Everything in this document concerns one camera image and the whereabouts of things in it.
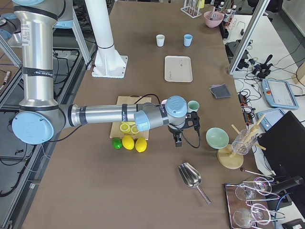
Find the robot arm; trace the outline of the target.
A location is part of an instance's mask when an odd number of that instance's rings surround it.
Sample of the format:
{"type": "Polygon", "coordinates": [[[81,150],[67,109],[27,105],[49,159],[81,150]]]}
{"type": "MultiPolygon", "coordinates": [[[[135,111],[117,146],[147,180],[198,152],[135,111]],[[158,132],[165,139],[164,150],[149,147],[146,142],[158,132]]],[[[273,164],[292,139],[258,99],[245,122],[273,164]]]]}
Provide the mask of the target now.
{"type": "Polygon", "coordinates": [[[175,145],[181,146],[184,129],[200,130],[196,112],[187,111],[180,96],[165,104],[61,105],[53,93],[53,28],[58,22],[73,21],[70,0],[17,0],[14,13],[21,23],[24,99],[12,121],[15,136],[24,143],[38,145],[69,127],[94,123],[136,123],[139,131],[168,126],[175,145]]]}

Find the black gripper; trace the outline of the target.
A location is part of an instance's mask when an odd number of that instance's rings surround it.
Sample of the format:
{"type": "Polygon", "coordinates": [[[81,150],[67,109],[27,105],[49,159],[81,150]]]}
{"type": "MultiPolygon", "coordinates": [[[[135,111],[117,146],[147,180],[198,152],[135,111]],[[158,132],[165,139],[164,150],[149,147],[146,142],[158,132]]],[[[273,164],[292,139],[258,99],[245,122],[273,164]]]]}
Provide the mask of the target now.
{"type": "Polygon", "coordinates": [[[172,133],[175,146],[181,147],[182,146],[182,138],[181,135],[183,130],[189,129],[193,127],[194,130],[197,132],[198,137],[200,137],[200,117],[198,116],[197,112],[190,112],[186,113],[185,120],[182,124],[168,124],[168,130],[172,133]]]}

